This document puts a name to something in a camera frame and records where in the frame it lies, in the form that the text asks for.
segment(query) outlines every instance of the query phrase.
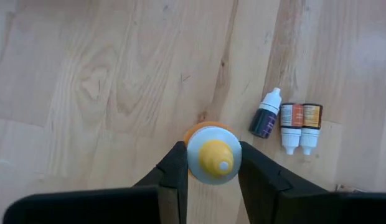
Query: yellow cap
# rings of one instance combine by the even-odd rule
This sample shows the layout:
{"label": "yellow cap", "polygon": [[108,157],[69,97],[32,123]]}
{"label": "yellow cap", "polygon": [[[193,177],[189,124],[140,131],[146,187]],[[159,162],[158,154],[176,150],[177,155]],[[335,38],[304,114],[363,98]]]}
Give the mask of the yellow cap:
{"label": "yellow cap", "polygon": [[227,175],[233,168],[232,150],[221,140],[207,141],[199,151],[199,163],[214,177]]}

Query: white bottle cap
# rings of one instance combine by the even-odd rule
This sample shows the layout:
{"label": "white bottle cap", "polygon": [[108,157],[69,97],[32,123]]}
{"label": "white bottle cap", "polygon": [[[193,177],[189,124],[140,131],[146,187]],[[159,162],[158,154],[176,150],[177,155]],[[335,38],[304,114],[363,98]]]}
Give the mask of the white bottle cap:
{"label": "white bottle cap", "polygon": [[265,98],[260,104],[260,108],[271,111],[274,114],[278,114],[280,103],[281,103],[280,89],[274,88],[272,92],[266,94]]}
{"label": "white bottle cap", "polygon": [[311,129],[311,128],[303,128],[301,139],[299,140],[299,145],[304,150],[304,155],[309,156],[311,151],[316,148],[318,144],[320,130]]}
{"label": "white bottle cap", "polygon": [[282,128],[281,145],[286,149],[287,155],[293,155],[295,148],[299,146],[301,129]]}

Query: small bottle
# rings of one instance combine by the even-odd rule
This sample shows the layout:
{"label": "small bottle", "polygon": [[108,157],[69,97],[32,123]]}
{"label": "small bottle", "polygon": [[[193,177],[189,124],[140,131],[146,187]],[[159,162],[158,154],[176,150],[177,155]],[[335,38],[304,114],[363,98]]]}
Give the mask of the small bottle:
{"label": "small bottle", "polygon": [[304,123],[301,130],[299,145],[303,148],[304,155],[308,156],[318,144],[323,106],[314,103],[305,103],[303,106]]}
{"label": "small bottle", "polygon": [[287,155],[293,155],[299,146],[299,137],[303,127],[304,107],[297,103],[283,103],[280,108],[281,145]]}
{"label": "small bottle", "polygon": [[260,138],[267,139],[275,125],[281,103],[280,89],[267,93],[260,104],[249,131]]}

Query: dropper bottle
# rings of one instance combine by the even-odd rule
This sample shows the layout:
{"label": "dropper bottle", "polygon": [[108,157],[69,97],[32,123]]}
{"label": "dropper bottle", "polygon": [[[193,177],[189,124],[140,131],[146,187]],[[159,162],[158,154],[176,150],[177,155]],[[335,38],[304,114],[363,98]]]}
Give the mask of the dropper bottle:
{"label": "dropper bottle", "polygon": [[272,92],[267,93],[261,102],[249,131],[260,138],[267,139],[272,132],[279,113],[281,103],[280,89],[274,88]]}

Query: wood grain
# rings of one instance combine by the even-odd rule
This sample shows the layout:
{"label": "wood grain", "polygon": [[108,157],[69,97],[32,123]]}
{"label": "wood grain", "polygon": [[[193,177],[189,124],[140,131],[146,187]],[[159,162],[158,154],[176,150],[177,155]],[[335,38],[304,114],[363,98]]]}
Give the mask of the wood grain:
{"label": "wood grain", "polygon": [[[247,131],[276,86],[324,105],[311,156]],[[386,192],[386,0],[0,0],[0,220],[133,185],[207,120],[325,189]],[[188,194],[188,223],[248,223],[237,178]]]}

